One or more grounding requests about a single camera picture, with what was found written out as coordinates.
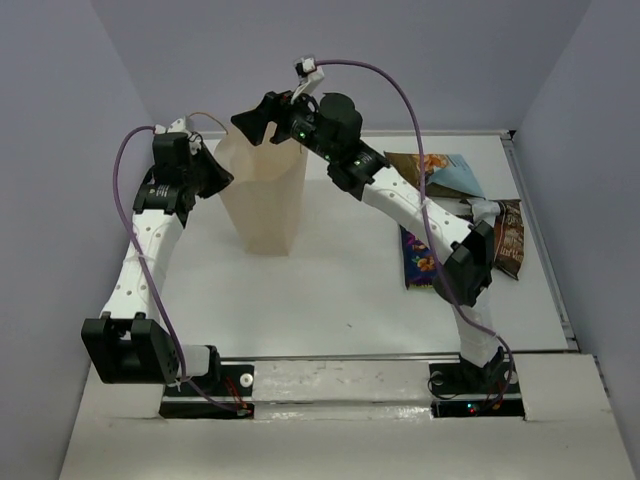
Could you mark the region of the brown paper bag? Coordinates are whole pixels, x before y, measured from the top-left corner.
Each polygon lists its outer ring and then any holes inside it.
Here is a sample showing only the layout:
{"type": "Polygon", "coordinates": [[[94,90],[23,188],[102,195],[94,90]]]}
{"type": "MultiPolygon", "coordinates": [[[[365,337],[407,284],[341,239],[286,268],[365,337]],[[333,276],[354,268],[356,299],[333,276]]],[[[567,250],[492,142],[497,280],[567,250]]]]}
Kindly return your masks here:
{"type": "Polygon", "coordinates": [[[307,151],[292,140],[254,146],[235,126],[223,131],[213,156],[234,180],[220,197],[245,251],[287,256],[301,219],[307,151]]]}

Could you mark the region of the light blue cassava chips bag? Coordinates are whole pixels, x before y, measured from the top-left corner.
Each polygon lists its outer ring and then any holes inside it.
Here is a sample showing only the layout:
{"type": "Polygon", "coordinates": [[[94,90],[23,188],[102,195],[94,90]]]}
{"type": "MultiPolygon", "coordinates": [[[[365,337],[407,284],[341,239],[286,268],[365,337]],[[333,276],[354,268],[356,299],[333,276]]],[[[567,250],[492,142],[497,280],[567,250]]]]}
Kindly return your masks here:
{"type": "Polygon", "coordinates": [[[459,154],[424,155],[424,170],[420,168],[420,155],[385,152],[386,159],[399,175],[417,190],[424,179],[425,194],[442,198],[485,198],[473,170],[459,154]]]}

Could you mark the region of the purple nut snack bag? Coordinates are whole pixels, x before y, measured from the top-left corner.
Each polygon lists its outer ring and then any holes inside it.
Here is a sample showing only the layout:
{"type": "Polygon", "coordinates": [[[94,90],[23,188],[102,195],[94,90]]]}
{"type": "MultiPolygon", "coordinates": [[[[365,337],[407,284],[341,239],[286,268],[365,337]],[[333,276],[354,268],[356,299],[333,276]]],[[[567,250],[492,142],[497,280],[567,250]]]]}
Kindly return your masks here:
{"type": "Polygon", "coordinates": [[[404,227],[399,232],[405,288],[432,288],[437,271],[431,251],[404,227]]]}

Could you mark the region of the brown snack bag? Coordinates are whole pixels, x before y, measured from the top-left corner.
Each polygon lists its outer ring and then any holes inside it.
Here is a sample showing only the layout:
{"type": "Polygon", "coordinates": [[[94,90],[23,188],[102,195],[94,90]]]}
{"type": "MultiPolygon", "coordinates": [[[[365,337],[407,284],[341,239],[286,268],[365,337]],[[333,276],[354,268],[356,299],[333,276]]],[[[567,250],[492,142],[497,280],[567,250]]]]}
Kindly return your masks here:
{"type": "Polygon", "coordinates": [[[467,198],[462,203],[470,207],[474,223],[484,221],[493,227],[494,267],[518,281],[525,256],[521,200],[467,198]]]}

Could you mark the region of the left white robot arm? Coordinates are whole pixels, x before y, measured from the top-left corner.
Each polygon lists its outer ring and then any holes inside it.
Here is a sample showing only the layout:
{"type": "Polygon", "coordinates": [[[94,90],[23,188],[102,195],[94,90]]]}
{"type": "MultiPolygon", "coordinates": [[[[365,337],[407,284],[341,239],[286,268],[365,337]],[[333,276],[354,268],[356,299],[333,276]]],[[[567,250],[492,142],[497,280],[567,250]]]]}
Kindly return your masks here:
{"type": "Polygon", "coordinates": [[[105,384],[189,384],[209,395],[221,383],[220,356],[210,345],[184,346],[161,299],[171,256],[197,200],[232,181],[203,142],[186,127],[152,128],[153,163],[132,210],[116,210],[129,246],[114,289],[81,338],[105,384]]]}

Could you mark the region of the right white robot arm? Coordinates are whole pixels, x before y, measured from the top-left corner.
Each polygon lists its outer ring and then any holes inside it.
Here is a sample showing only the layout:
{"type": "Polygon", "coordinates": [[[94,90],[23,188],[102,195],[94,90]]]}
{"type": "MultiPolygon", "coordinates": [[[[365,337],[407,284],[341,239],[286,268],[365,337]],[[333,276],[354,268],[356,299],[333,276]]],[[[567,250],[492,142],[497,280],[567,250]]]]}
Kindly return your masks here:
{"type": "Polygon", "coordinates": [[[385,156],[361,138],[362,117],[339,93],[321,100],[289,91],[267,93],[257,107],[231,118],[254,146],[275,127],[274,145],[294,140],[328,163],[333,183],[358,201],[388,215],[424,243],[437,258],[435,288],[454,312],[460,338],[460,365],[453,380],[473,392],[491,386],[505,348],[493,328],[489,306],[494,231],[484,221],[463,220],[419,191],[385,156]]]}

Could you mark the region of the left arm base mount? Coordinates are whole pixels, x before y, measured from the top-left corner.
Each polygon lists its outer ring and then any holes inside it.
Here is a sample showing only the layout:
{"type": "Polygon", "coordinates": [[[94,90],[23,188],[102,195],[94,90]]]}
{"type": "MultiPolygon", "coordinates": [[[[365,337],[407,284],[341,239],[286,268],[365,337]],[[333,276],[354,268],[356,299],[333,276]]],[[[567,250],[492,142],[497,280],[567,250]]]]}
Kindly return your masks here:
{"type": "Polygon", "coordinates": [[[203,398],[190,384],[165,387],[159,407],[164,419],[244,420],[254,417],[253,387],[255,366],[249,363],[223,363],[217,383],[197,377],[194,384],[215,404],[203,398]]]}

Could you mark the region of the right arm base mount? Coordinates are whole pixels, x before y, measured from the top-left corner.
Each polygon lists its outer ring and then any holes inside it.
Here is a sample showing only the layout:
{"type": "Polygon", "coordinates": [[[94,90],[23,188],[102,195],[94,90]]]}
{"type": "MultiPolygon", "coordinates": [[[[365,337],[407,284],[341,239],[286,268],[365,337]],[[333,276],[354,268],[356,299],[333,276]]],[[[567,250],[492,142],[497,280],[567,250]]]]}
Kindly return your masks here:
{"type": "Polygon", "coordinates": [[[488,384],[470,386],[460,375],[458,363],[429,365],[427,389],[431,414],[436,419],[525,416],[517,372],[509,374],[505,361],[488,384]]]}

